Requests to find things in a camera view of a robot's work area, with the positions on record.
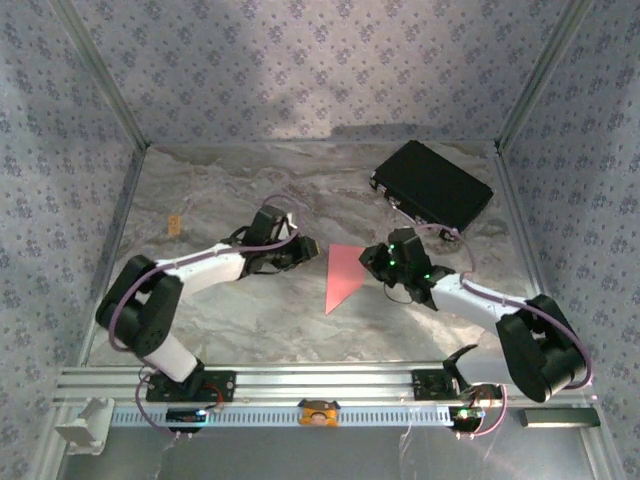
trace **gray marble tabletop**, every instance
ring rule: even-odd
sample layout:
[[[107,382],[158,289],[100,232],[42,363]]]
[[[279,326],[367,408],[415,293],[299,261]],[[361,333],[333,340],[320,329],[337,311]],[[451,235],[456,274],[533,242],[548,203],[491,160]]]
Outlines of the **gray marble tabletop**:
[[[371,171],[400,146],[283,143],[151,148],[112,279],[133,255],[166,259],[214,245],[249,224],[265,197],[284,192],[298,200],[302,217],[298,226],[317,240],[320,256],[289,272],[248,277],[182,299],[173,333],[187,348],[207,364],[441,360],[488,334],[453,315],[393,303],[373,278],[325,315],[329,244],[371,245],[407,224],[368,183]],[[495,188],[490,145],[429,146]],[[465,232],[478,262],[474,280],[525,295],[526,276],[502,205],[496,192]],[[177,237],[168,235],[171,214],[181,215]],[[422,236],[436,263],[456,270],[469,266],[459,245],[444,243],[436,235]],[[399,287],[390,295],[407,298]],[[106,332],[99,329],[90,365],[138,363],[128,354],[114,352]]]

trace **pink triangle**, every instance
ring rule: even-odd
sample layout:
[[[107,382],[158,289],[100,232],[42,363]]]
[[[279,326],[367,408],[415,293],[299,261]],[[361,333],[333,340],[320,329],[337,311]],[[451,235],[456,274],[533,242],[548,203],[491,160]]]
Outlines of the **pink triangle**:
[[[329,315],[364,283],[367,271],[358,261],[362,252],[364,247],[329,245],[326,315]]]

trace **blue floral wallpaper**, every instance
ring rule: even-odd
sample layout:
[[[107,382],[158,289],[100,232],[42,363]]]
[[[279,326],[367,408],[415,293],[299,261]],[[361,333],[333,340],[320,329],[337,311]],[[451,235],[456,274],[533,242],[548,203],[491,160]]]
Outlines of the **blue floral wallpaper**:
[[[151,143],[495,138],[564,2],[78,0]]]
[[[550,288],[640,478],[640,4],[600,0],[508,153]]]
[[[40,1],[0,2],[0,478],[33,457],[74,364],[133,147]]]

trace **black case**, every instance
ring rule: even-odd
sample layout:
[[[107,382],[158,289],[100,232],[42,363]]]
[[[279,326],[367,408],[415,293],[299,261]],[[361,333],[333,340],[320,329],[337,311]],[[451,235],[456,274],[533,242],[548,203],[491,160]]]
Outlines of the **black case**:
[[[376,168],[369,183],[413,222],[440,223],[459,232],[493,197],[488,185],[415,140]],[[451,240],[445,232],[440,236]]]

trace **orange clip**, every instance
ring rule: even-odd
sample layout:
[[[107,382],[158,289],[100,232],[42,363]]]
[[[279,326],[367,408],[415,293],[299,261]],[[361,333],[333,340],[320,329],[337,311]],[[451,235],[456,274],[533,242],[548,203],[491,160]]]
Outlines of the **orange clip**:
[[[316,427],[337,427],[338,402],[325,402],[324,400],[301,400],[298,404],[302,408],[302,417],[298,420],[300,425]]]

